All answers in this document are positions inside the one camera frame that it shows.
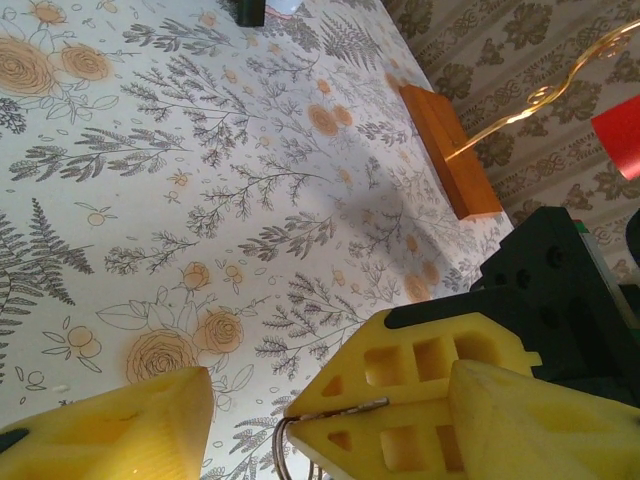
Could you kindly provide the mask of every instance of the orange wooden board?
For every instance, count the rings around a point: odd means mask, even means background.
[[[414,85],[402,87],[400,94],[456,216],[463,220],[502,212],[502,205],[473,149],[445,160],[467,141],[451,102]]]

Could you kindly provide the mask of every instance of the floral wallpaper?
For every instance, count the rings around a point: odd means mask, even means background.
[[[384,0],[433,83],[473,135],[522,110],[534,90],[555,85],[601,36],[640,18],[637,0]],[[640,281],[624,229],[640,205],[590,119],[637,95],[640,36],[582,70],[567,92],[476,147],[514,225],[543,205],[585,222],[619,281]]]
[[[233,11],[2,10],[3,424],[203,365],[203,477],[272,478],[278,416],[346,339],[465,291],[511,230],[453,215],[397,94],[429,84],[377,0]]]

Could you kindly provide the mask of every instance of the patterned wallpaper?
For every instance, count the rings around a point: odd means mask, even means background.
[[[559,82],[596,39],[640,17],[637,0],[386,0],[434,89],[474,134],[519,111],[533,90]],[[600,145],[590,119],[640,91],[640,36],[587,66],[566,94],[476,147],[514,224],[541,205],[561,205],[597,237],[620,278],[633,261],[624,229],[640,206]]]

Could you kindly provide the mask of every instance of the gold curl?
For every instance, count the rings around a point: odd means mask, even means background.
[[[468,150],[480,140],[500,130],[505,125],[524,120],[525,118],[530,117],[531,115],[536,113],[542,107],[549,105],[550,103],[555,101],[567,90],[567,88],[569,88],[569,85],[582,67],[584,67],[591,60],[611,58],[619,53],[629,44],[629,41],[631,40],[631,33],[633,32],[633,30],[639,27],[640,19],[622,25],[621,27],[618,27],[615,30],[612,30],[606,35],[600,37],[593,45],[587,48],[582,53],[582,55],[578,57],[560,85],[557,85],[555,87],[552,85],[547,85],[538,88],[527,98],[527,103],[531,105],[530,107],[525,108],[520,113],[514,113],[513,115],[508,115],[499,120],[496,120],[493,124],[489,125],[487,128],[481,130],[469,140],[467,140],[462,146],[448,155],[445,160],[450,160],[456,155],[464,152],[465,150]]]

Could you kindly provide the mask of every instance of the red object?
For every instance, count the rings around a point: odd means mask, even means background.
[[[624,178],[640,176],[640,95],[592,118],[591,124]]]

